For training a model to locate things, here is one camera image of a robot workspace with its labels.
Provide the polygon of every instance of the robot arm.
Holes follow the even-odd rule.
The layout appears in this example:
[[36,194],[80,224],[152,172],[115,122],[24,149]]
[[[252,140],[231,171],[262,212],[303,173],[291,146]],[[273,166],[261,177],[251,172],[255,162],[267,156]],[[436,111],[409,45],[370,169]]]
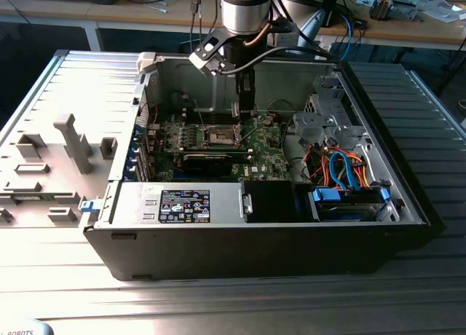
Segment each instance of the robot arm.
[[[225,61],[236,68],[236,91],[238,101],[232,104],[232,114],[240,119],[247,119],[256,113],[255,107],[255,72],[251,62],[267,50],[267,34],[270,32],[290,32],[291,23],[284,17],[269,20],[272,0],[221,0],[223,27],[207,36],[189,56],[190,61],[204,74],[216,75],[226,67]],[[322,24],[322,20],[309,20],[306,24]],[[317,30],[308,32],[316,34]],[[312,51],[302,44],[303,51]],[[219,50],[223,48],[223,57]],[[295,47],[283,47],[278,50],[294,50]]]

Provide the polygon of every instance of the green circuit board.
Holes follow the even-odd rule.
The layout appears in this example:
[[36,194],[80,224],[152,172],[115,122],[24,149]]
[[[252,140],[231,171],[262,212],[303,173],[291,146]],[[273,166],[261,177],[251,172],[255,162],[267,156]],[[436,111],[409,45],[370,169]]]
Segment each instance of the green circuit board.
[[[290,180],[290,168],[282,149],[279,148],[280,126],[272,122],[271,117],[260,115],[249,119],[240,125],[241,142],[232,143],[229,138],[233,133],[234,125],[198,125],[186,124],[176,117],[162,123],[165,137],[164,149],[154,155],[156,159],[156,181],[188,181],[183,171],[174,165],[173,159],[183,154],[183,149],[199,149],[207,147],[213,154],[228,149],[231,154],[235,149],[248,152],[252,157],[248,163],[232,165],[229,176],[215,178],[213,181],[279,181]],[[215,138],[217,144],[208,143]]]

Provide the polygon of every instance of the blue cable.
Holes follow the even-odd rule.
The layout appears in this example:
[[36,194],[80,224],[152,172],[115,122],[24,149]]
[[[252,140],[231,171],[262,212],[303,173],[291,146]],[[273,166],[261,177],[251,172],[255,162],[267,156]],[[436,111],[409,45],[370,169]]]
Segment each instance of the blue cable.
[[345,22],[347,23],[348,32],[349,32],[349,40],[348,40],[348,44],[347,44],[347,49],[344,51],[343,56],[340,58],[340,60],[344,60],[348,56],[348,51],[350,50],[351,38],[352,38],[352,28],[351,28],[350,22],[348,21],[348,19],[345,16],[341,15],[341,18],[343,18],[345,20]]
[[332,154],[332,156],[330,157],[330,164],[329,164],[330,176],[335,181],[335,183],[338,184],[341,187],[341,189],[343,189],[343,190],[346,189],[346,186],[343,184],[343,182],[341,182],[338,179],[338,177],[336,177],[336,174],[335,174],[334,165],[335,165],[335,159],[336,159],[336,157],[338,155],[341,155],[343,157],[344,166],[347,169],[347,178],[348,178],[349,185],[358,191],[360,189],[360,187],[358,186],[358,183],[356,182],[355,177],[352,175],[351,162],[350,162],[350,159],[347,157],[346,154],[341,153],[340,151],[336,151],[335,153]]

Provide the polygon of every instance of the motherboard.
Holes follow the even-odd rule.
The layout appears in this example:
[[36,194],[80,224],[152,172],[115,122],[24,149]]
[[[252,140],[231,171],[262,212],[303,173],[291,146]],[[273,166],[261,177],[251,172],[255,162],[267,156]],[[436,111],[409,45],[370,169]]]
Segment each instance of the motherboard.
[[171,115],[160,123],[152,152],[155,181],[290,180],[280,123],[273,116],[244,122],[211,114],[189,119]]

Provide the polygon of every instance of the warning label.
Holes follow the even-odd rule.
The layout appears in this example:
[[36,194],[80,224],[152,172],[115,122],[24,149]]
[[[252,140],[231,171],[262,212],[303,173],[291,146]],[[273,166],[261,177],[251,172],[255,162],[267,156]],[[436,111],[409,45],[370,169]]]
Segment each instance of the warning label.
[[210,191],[162,191],[159,222],[201,224],[210,222]]

